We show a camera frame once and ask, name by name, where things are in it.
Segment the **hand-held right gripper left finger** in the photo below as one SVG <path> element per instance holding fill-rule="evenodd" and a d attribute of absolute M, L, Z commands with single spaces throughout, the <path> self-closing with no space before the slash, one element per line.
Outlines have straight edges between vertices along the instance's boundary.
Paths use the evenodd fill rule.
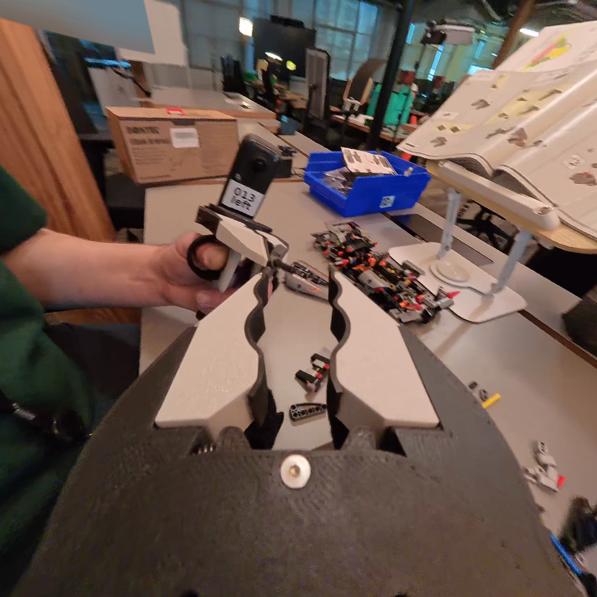
<path fill-rule="evenodd" d="M 158 429 L 275 428 L 275 400 L 259 341 L 271 273 L 259 273 L 202 319 L 155 417 Z"/>

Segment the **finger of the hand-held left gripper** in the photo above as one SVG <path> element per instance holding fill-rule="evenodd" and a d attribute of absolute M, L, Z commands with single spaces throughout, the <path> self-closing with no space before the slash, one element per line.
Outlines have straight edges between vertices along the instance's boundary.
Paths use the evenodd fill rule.
<path fill-rule="evenodd" d="M 221 216 L 215 230 L 215 238 L 255 264 L 268 266 L 269 249 L 266 237 L 246 224 Z"/>
<path fill-rule="evenodd" d="M 261 234 L 266 241 L 268 263 L 276 258 L 281 259 L 285 262 L 286 255 L 288 252 L 288 244 L 273 234 Z"/>

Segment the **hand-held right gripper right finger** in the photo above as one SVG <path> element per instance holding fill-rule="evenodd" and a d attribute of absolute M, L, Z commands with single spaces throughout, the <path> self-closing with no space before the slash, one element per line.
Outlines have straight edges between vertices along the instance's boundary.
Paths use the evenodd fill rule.
<path fill-rule="evenodd" d="M 349 279 L 329 269 L 330 356 L 326 406 L 333 441 L 356 428 L 437 429 L 440 419 L 399 325 Z"/>

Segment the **small black lego assembly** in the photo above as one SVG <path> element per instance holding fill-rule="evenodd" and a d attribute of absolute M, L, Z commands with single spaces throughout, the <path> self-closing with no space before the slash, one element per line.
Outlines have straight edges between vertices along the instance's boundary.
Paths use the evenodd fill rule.
<path fill-rule="evenodd" d="M 323 348 L 310 357 L 310 367 L 307 370 L 299 369 L 295 373 L 295 380 L 302 385 L 308 393 L 316 393 L 325 381 L 330 370 L 331 350 Z"/>

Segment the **black curved lego beam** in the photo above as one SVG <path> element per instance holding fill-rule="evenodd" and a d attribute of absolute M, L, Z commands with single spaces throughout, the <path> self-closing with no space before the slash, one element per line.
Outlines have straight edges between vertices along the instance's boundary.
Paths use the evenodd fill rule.
<path fill-rule="evenodd" d="M 289 407 L 289 419 L 292 422 L 302 422 L 327 412 L 327 406 L 318 402 L 304 402 L 299 404 L 292 404 Z"/>

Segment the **partly built lego car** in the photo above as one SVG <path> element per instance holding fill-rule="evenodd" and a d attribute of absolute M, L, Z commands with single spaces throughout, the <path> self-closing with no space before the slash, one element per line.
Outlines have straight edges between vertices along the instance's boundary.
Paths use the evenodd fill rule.
<path fill-rule="evenodd" d="M 460 293 L 443 287 L 435 293 L 426 289 L 420 268 L 378 251 L 378 243 L 354 221 L 327 223 L 325 231 L 312 236 L 313 246 L 399 324 L 433 321 L 454 305 Z"/>

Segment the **pile of black lego pieces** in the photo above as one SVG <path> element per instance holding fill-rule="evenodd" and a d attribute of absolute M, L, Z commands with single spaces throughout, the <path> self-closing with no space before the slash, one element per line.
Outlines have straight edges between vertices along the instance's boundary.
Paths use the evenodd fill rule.
<path fill-rule="evenodd" d="M 596 596 L 596 574 L 588 571 L 582 558 L 585 551 L 596 547 L 596 506 L 592 506 L 586 497 L 574 497 L 568 508 L 562 530 L 559 536 L 556 537 L 578 562 L 578 566 L 584 574 L 581 578 L 577 578 L 571 574 L 561 560 L 564 567 L 572 578 L 584 587 L 587 595 Z"/>

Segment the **clear plastic bags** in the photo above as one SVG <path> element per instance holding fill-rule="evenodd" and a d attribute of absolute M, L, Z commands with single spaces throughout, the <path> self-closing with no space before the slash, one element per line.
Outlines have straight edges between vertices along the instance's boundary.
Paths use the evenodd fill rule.
<path fill-rule="evenodd" d="M 328 187 L 347 196 L 354 186 L 354 181 L 358 177 L 358 173 L 353 173 L 348 168 L 342 167 L 325 172 L 321 180 Z"/>

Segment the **grey perforated panel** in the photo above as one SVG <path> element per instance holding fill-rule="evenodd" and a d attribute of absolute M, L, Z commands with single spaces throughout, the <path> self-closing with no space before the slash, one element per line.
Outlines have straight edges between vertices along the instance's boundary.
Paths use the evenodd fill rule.
<path fill-rule="evenodd" d="M 306 116 L 318 121 L 326 120 L 329 112 L 330 62 L 330 55 L 324 49 L 312 47 L 306 50 L 305 75 L 308 85 Z"/>

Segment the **white book stand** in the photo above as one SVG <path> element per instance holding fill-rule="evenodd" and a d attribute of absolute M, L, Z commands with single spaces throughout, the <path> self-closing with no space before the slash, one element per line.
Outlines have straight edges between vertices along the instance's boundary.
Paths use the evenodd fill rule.
<path fill-rule="evenodd" d="M 459 294 L 449 310 L 460 319 L 481 324 L 524 310 L 526 300 L 507 287 L 515 265 L 532 236 L 570 252 L 596 253 L 596 233 L 570 227 L 552 205 L 521 195 L 447 160 L 432 161 L 426 168 L 433 178 L 448 185 L 449 205 L 440 243 L 392 247 L 391 257 L 411 262 L 422 271 L 421 283 L 431 292 L 439 289 Z M 460 194 L 504 217 L 519 230 L 497 278 L 452 249 Z"/>

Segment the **large black screen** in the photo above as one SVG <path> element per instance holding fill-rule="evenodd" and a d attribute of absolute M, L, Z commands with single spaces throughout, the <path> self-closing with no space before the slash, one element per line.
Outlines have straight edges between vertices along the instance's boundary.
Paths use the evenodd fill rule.
<path fill-rule="evenodd" d="M 315 46 L 316 29 L 283 25 L 268 19 L 255 19 L 252 23 L 253 66 L 268 54 L 280 58 L 283 78 L 306 77 L 306 52 Z"/>

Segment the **pale office chair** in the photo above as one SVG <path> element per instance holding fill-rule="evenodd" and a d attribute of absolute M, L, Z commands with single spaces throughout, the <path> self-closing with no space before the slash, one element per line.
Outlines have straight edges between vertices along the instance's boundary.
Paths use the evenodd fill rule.
<path fill-rule="evenodd" d="M 349 118 L 359 114 L 362 106 L 369 101 L 374 86 L 374 74 L 385 64 L 386 60 L 382 58 L 370 58 L 348 80 L 341 107 L 341 114 L 344 116 L 341 138 L 344 138 Z"/>

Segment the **teal cover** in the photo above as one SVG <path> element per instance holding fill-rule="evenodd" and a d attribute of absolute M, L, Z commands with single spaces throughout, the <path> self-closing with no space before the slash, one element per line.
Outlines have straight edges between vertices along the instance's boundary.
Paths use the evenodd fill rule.
<path fill-rule="evenodd" d="M 377 83 L 371 92 L 368 108 L 365 112 L 371 118 L 374 117 L 376 111 L 381 87 L 382 85 Z M 383 120 L 385 127 L 395 127 L 408 123 L 415 94 L 411 86 L 397 86 L 392 91 Z"/>

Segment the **black pole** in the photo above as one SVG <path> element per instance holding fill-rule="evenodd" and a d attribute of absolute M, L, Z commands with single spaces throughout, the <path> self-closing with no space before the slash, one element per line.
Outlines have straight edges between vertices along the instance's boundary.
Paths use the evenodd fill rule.
<path fill-rule="evenodd" d="M 415 1 L 401 1 L 396 20 L 391 50 L 386 61 L 386 68 L 382 80 L 382 87 L 377 99 L 373 123 L 369 128 L 369 135 L 365 144 L 366 150 L 376 150 L 383 128 L 384 117 L 387 112 L 394 81 L 399 72 L 400 61 L 406 43 L 408 29 L 413 16 Z"/>

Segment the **grey mounted device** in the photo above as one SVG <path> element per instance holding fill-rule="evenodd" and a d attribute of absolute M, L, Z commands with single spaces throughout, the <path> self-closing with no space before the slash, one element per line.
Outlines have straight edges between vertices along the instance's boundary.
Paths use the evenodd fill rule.
<path fill-rule="evenodd" d="M 452 22 L 429 21 L 425 25 L 422 45 L 471 45 L 475 33 L 474 26 Z"/>

